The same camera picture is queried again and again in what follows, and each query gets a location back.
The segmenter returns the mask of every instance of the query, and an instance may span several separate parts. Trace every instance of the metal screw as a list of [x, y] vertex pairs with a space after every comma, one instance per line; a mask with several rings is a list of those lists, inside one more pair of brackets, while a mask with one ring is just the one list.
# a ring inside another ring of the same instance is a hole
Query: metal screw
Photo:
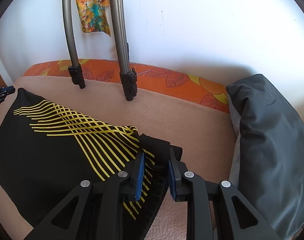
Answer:
[[90, 186], [90, 182], [88, 181], [88, 180], [83, 180], [82, 182], [81, 182], [81, 187], [88, 187], [88, 186]]
[[231, 183], [227, 180], [222, 181], [221, 184], [222, 184], [223, 187], [230, 187], [231, 186]]
[[187, 178], [193, 178], [194, 177], [194, 173], [191, 171], [187, 171], [184, 173], [184, 176]]
[[125, 178], [128, 173], [126, 171], [120, 171], [118, 174], [117, 174], [120, 178]]

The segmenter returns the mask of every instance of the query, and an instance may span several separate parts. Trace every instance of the yellow line pattern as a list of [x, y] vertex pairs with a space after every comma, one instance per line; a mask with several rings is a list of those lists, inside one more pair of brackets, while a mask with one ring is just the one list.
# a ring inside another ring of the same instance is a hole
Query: yellow line pattern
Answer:
[[[134, 126], [110, 125], [48, 100], [43, 100], [35, 106], [23, 106], [13, 113], [35, 120], [36, 123], [30, 124], [35, 132], [46, 133], [47, 136], [73, 136], [102, 181], [121, 171], [125, 167], [124, 162], [135, 159], [138, 152], [139, 140], [134, 132], [139, 132]], [[146, 153], [146, 161], [154, 166], [154, 155], [143, 150]], [[152, 178], [148, 170], [153, 171], [146, 163], [143, 179], [146, 190], [149, 190], [146, 184], [151, 184], [147, 176]], [[144, 197], [148, 195], [143, 189], [142, 193]], [[141, 209], [145, 202], [143, 196], [137, 202], [130, 202], [136, 214], [139, 214], [137, 208]], [[136, 219], [125, 202], [123, 206], [132, 218]]]

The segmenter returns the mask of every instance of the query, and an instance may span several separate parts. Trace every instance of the drying rack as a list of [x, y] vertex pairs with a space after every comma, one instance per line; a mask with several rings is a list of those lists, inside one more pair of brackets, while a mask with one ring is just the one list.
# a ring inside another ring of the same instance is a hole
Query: drying rack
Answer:
[[[130, 69], [129, 44], [126, 40], [123, 0], [110, 0], [110, 4], [121, 83], [125, 98], [131, 101], [133, 97], [136, 96], [138, 90], [136, 85], [137, 75], [134, 68]], [[72, 62], [72, 66], [68, 69], [73, 83], [79, 85], [82, 89], [85, 87], [85, 82], [76, 51], [72, 25], [71, 0], [62, 0], [62, 5], [65, 36]]]

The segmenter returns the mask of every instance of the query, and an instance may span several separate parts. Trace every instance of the black fabric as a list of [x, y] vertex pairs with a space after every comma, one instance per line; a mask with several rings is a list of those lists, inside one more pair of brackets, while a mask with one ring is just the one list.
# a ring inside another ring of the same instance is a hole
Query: black fabric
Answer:
[[304, 224], [304, 124], [261, 74], [226, 89], [241, 115], [238, 189], [288, 239]]

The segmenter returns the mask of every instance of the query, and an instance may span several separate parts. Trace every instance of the blue gripper pad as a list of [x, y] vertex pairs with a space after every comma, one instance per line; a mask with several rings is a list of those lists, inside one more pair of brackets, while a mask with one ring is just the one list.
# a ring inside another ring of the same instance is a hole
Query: blue gripper pad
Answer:
[[135, 193], [136, 201], [140, 200], [141, 193], [142, 193], [143, 177], [144, 177], [144, 162], [145, 162], [145, 153], [143, 152], [141, 155], [138, 180], [136, 183], [136, 193]]
[[167, 179], [168, 179], [168, 185], [170, 187], [171, 196], [173, 200], [176, 200], [176, 185], [175, 185], [174, 171], [170, 160], [168, 161]]

